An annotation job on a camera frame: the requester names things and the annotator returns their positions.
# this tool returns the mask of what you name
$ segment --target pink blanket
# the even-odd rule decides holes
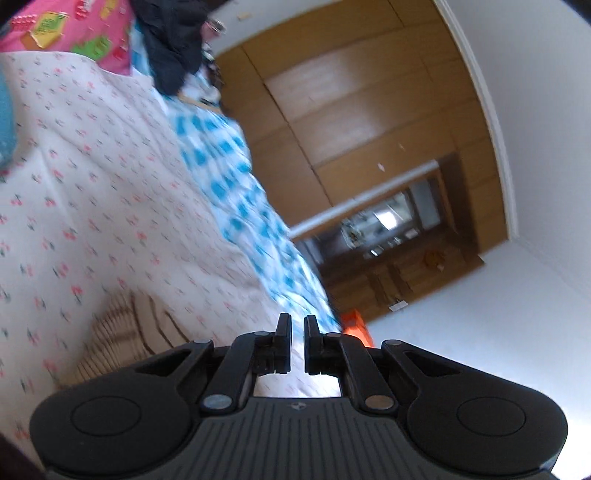
[[[71,51],[129,74],[128,0],[34,0],[11,20],[0,51]]]

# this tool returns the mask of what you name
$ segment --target blue checkered fabric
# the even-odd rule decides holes
[[[140,74],[150,75],[137,27],[132,29],[131,47],[133,67]],[[201,73],[197,79],[207,82]],[[303,319],[309,314],[316,315],[322,332],[340,331],[324,288],[252,175],[250,152],[238,123],[177,98],[160,98],[184,162],[210,200],[223,236],[244,252],[271,298],[292,315],[294,337],[301,338]]]

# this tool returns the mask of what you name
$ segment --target metal rivet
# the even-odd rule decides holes
[[[203,406],[211,408],[212,410],[223,410],[232,405],[232,399],[227,395],[216,393],[215,395],[209,395],[203,400]]]
[[[394,400],[386,395],[372,395],[365,399],[365,404],[372,410],[388,410],[394,406]]]

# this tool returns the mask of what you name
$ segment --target circular pad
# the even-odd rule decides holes
[[[125,475],[167,459],[191,427],[189,407],[166,377],[118,372],[60,391],[34,412],[43,463],[70,476]]]
[[[515,433],[524,425],[525,412],[517,403],[504,398],[481,397],[460,405],[457,419],[478,435],[504,437]]]
[[[132,429],[141,416],[141,409],[134,401],[122,397],[97,397],[74,410],[72,423],[82,433],[108,437]]]
[[[424,380],[407,426],[427,456],[485,476],[552,466],[567,434],[563,412],[545,395],[472,371]]]

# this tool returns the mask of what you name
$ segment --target white bedsheet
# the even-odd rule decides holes
[[[109,290],[158,295],[218,345],[273,330],[280,310],[219,233],[148,79],[75,54],[0,62],[19,136],[0,172],[0,431],[32,455],[30,414],[79,357]],[[325,393],[297,376],[267,393]]]

